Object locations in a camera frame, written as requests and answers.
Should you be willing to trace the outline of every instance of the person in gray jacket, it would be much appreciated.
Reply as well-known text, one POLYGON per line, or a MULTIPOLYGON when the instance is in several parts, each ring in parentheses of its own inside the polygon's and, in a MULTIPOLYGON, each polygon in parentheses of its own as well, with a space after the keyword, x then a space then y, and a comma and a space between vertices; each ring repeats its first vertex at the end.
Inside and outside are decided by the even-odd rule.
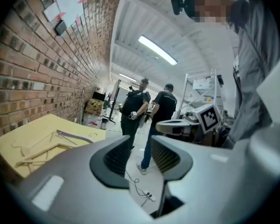
POLYGON ((230 25, 239 37, 240 93, 236 118, 222 147, 249 138, 257 129, 271 124, 256 92, 280 58, 280 36, 270 9, 262 0, 171 0, 174 13, 182 9, 196 22, 213 21, 230 25))

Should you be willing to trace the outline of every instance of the black t-shirt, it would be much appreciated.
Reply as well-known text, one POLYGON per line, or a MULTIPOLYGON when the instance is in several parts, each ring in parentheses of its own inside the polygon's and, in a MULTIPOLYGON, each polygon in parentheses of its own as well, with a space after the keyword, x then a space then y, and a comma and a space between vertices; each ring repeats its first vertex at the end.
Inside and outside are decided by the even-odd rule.
POLYGON ((129 92, 126 102, 122 107, 122 114, 129 116, 131 112, 137 112, 143 105, 143 100, 150 102, 150 94, 147 91, 138 90, 129 92))
POLYGON ((155 125, 157 122, 171 119, 175 108, 176 98, 173 94, 167 91, 160 91, 157 97, 154 99, 156 104, 160 105, 160 108, 156 114, 154 114, 151 125, 155 125))

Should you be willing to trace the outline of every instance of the yellow surface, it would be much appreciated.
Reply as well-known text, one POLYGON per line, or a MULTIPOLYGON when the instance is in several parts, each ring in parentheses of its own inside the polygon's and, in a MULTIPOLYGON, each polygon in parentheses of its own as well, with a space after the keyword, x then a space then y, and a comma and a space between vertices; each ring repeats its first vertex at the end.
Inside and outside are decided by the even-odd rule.
MULTIPOLYGON (((30 174, 28 165, 23 164, 16 167, 16 163, 24 158, 21 153, 21 147, 30 147, 30 151, 33 152, 34 150, 40 150, 42 147, 45 148, 53 143, 70 143, 66 139, 58 137, 55 134, 57 129, 74 135, 88 136, 95 142, 105 139, 105 130, 79 125, 53 114, 49 114, 1 136, 0 154, 15 172, 22 177, 26 177, 30 174)), ((78 145, 87 144, 87 142, 83 140, 67 138, 78 145)), ((49 150, 48 153, 41 154, 34 158, 33 161, 50 160, 66 149, 67 148, 64 147, 55 147, 49 150)), ((41 163, 34 164, 35 168, 40 166, 41 163)))

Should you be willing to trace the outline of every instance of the ceiling light fixture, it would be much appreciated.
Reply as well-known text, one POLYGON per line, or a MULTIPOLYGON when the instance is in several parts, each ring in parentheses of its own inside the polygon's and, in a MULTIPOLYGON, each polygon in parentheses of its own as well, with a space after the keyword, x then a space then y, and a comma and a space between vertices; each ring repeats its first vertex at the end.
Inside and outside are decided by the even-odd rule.
POLYGON ((166 61, 168 61, 171 65, 177 64, 177 61, 173 57, 171 57, 166 51, 164 51, 162 48, 160 48, 157 44, 155 44, 153 41, 149 40, 144 35, 142 35, 138 41, 141 42, 143 45, 146 45, 148 48, 153 50, 155 53, 159 54, 166 61))
POLYGON ((125 78, 128 78, 128 79, 130 79, 130 80, 132 80, 132 81, 134 81, 134 82, 136 82, 136 80, 134 80, 133 78, 130 78, 130 77, 127 77, 126 75, 124 75, 124 74, 119 74, 120 76, 122 76, 122 77, 125 77, 125 78))
POLYGON ((123 85, 119 85, 119 87, 121 87, 122 89, 124 89, 126 91, 130 91, 128 88, 124 87, 123 85))

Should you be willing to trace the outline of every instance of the wire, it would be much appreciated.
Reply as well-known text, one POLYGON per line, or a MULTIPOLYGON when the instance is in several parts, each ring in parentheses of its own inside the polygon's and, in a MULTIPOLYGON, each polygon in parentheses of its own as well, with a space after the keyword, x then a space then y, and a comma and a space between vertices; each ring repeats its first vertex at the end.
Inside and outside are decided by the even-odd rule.
POLYGON ((146 203, 146 201, 149 199, 149 197, 147 197, 147 199, 144 201, 144 203, 141 205, 141 207, 143 207, 143 205, 146 203))
POLYGON ((131 178, 131 176, 129 175, 129 173, 128 173, 127 171, 126 171, 126 173, 127 173, 127 175, 129 176, 129 178, 134 182, 134 183, 132 183, 132 182, 129 181, 131 184, 133 184, 133 185, 135 186, 138 195, 139 195, 139 196, 148 196, 148 195, 149 195, 149 192, 146 193, 146 194, 144 194, 144 195, 142 195, 142 194, 140 194, 140 193, 138 192, 138 189, 139 189, 140 191, 142 191, 142 192, 144 193, 144 191, 141 190, 140 188, 137 188, 137 185, 136 185, 136 183, 139 183, 140 180, 139 180, 138 178, 136 178, 136 179, 134 180, 133 178, 131 178))

